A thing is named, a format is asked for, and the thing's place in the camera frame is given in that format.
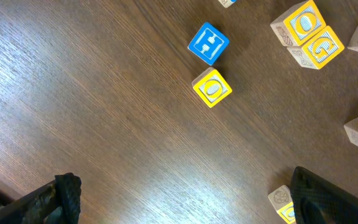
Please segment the blue h block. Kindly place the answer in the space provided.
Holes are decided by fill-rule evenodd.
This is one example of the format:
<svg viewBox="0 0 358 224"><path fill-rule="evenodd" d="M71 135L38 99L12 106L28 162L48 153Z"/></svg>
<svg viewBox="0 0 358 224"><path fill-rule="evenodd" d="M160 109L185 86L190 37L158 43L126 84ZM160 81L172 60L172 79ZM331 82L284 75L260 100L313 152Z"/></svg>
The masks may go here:
<svg viewBox="0 0 358 224"><path fill-rule="evenodd" d="M232 4L234 4L237 0L218 0L221 5L225 8L228 8L229 6L231 6Z"/></svg>
<svg viewBox="0 0 358 224"><path fill-rule="evenodd" d="M188 50L208 65L213 65L229 43L224 34L205 22L189 43Z"/></svg>

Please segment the yellow O block lower left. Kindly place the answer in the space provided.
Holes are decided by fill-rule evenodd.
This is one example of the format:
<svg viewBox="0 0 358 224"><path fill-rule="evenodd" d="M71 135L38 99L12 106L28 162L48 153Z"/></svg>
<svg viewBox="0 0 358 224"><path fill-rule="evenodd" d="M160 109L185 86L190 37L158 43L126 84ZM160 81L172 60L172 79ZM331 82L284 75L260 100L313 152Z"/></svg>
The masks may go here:
<svg viewBox="0 0 358 224"><path fill-rule="evenodd" d="M191 84L196 94L209 108L232 93L232 88L214 67L207 68Z"/></svg>

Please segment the yellow C block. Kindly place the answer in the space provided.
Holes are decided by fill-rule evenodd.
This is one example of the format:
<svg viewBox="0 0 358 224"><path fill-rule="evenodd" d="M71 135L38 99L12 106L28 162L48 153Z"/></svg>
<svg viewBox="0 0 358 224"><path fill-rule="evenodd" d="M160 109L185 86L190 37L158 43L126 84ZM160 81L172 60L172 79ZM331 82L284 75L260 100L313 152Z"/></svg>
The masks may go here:
<svg viewBox="0 0 358 224"><path fill-rule="evenodd" d="M270 194L268 199L278 215L287 224L296 224L295 211L293 207L293 200L290 195L290 189L286 185L282 185Z"/></svg>

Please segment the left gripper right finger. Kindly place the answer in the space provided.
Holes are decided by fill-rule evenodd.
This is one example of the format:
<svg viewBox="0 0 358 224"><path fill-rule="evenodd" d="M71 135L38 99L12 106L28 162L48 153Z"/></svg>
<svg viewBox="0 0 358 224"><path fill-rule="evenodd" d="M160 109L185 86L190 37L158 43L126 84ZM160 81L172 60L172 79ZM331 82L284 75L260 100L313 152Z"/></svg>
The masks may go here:
<svg viewBox="0 0 358 224"><path fill-rule="evenodd" d="M304 167L290 184L297 224L358 224L358 198Z"/></svg>

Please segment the yellow O block pair left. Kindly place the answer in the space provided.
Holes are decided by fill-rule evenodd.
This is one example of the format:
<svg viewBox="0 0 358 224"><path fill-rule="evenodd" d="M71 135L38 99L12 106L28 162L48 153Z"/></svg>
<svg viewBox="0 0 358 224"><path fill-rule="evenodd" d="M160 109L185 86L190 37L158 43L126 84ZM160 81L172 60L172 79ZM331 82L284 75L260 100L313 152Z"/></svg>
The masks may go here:
<svg viewBox="0 0 358 224"><path fill-rule="evenodd" d="M326 27L313 0L295 4L270 24L285 47L297 47Z"/></svg>

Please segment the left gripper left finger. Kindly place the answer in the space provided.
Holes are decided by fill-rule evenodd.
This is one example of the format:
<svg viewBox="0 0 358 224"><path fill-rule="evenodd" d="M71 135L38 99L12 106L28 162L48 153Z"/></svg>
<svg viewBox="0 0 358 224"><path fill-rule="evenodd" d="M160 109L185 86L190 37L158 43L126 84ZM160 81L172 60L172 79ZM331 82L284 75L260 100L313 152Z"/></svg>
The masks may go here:
<svg viewBox="0 0 358 224"><path fill-rule="evenodd" d="M81 179L72 173L13 200L0 191L0 223L77 224L81 213Z"/></svg>

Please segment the yellow G block pair right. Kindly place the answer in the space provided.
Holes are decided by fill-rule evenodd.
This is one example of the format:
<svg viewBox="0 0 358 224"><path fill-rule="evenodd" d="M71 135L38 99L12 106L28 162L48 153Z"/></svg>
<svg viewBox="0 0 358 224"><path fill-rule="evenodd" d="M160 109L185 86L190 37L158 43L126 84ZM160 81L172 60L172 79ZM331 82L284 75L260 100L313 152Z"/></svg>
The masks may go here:
<svg viewBox="0 0 358 224"><path fill-rule="evenodd" d="M345 46L330 26L326 26L302 46L287 47L301 67L319 70L339 55Z"/></svg>

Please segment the blue H block upper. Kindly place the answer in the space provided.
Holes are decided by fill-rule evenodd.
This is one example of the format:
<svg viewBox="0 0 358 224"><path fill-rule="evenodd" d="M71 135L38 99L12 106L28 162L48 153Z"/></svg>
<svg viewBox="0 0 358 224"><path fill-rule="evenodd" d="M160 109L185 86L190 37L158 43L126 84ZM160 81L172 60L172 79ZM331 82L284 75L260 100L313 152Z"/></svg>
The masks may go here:
<svg viewBox="0 0 358 224"><path fill-rule="evenodd" d="M234 4L237 0L218 0L221 5L225 8L228 8L229 6L231 6L232 4Z"/></svg>

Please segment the blue H block lower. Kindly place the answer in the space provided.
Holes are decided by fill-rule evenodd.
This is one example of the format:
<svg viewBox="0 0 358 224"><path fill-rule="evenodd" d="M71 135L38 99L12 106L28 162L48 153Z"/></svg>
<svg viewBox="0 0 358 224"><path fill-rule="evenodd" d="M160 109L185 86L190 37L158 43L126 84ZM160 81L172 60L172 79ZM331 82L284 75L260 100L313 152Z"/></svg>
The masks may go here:
<svg viewBox="0 0 358 224"><path fill-rule="evenodd" d="M229 43L224 34L205 22L189 43L188 50L208 65L213 65Z"/></svg>

